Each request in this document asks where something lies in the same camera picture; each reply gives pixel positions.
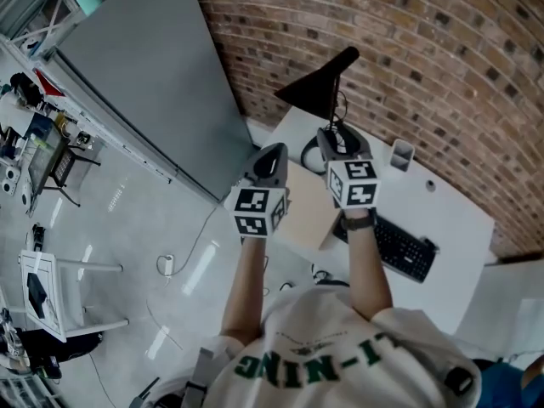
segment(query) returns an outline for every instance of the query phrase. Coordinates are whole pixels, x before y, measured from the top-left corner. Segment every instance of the keyboard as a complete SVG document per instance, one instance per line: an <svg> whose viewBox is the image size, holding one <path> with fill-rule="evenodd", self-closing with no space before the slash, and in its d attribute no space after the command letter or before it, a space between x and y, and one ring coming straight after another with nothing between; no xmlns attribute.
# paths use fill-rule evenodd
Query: keyboard
<svg viewBox="0 0 544 408"><path fill-rule="evenodd" d="M332 233L348 243L348 232L342 227L340 220ZM425 281L437 252L437 247L431 241L416 239L378 214L374 234L385 266L416 282Z"/></svg>

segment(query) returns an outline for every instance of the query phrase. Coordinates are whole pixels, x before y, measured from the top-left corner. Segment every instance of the blue shirt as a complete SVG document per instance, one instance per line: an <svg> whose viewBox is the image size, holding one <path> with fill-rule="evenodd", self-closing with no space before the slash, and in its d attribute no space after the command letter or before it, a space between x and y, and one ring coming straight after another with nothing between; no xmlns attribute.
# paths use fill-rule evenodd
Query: blue shirt
<svg viewBox="0 0 544 408"><path fill-rule="evenodd" d="M482 372L482 395L478 408L530 408L544 394L544 376L521 389L524 372L506 363L497 363Z"/></svg>

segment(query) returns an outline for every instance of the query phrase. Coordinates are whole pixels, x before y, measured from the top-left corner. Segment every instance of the brick wall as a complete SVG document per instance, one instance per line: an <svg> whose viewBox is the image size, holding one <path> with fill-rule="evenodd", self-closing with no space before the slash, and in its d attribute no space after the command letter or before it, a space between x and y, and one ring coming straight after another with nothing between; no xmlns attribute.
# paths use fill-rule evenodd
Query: brick wall
<svg viewBox="0 0 544 408"><path fill-rule="evenodd" d="M275 126L273 92L353 45L348 120L415 144L499 256L544 248L544 0L199 1L245 115Z"/></svg>

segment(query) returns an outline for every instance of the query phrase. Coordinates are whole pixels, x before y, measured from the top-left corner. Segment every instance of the wristwatch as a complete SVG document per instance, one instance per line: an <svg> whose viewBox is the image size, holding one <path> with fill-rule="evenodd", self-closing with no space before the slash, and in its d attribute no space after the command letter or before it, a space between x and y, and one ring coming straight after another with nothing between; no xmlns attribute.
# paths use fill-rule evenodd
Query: wristwatch
<svg viewBox="0 0 544 408"><path fill-rule="evenodd" d="M374 210L369 210L368 216L365 216L364 218L342 218L340 224L345 230L351 231L373 227L376 224L376 214L374 213Z"/></svg>

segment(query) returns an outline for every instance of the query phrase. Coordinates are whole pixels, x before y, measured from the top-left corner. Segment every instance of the white cube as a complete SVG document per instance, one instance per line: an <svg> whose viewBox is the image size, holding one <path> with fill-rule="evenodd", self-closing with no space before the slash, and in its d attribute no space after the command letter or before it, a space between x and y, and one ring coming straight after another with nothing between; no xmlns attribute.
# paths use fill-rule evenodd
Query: white cube
<svg viewBox="0 0 544 408"><path fill-rule="evenodd" d="M381 180L371 160L329 161L326 182L342 209L377 204Z"/></svg>
<svg viewBox="0 0 544 408"><path fill-rule="evenodd" d="M241 236L270 237L287 214L287 191L233 187L224 205Z"/></svg>

